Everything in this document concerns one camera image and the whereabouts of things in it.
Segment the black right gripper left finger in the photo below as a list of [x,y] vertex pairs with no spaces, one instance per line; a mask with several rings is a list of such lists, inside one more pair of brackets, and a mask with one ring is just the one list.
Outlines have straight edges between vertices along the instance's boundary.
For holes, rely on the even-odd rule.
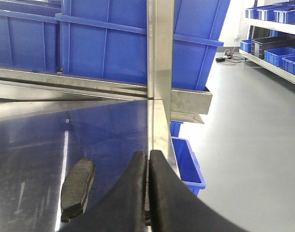
[[125,172],[89,212],[85,232],[142,232],[147,155],[135,151]]

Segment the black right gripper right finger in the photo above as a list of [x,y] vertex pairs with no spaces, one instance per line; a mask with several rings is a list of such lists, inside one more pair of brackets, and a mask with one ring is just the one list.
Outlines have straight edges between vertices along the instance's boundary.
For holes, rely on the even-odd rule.
[[199,200],[160,150],[150,152],[149,200],[154,232],[244,231]]

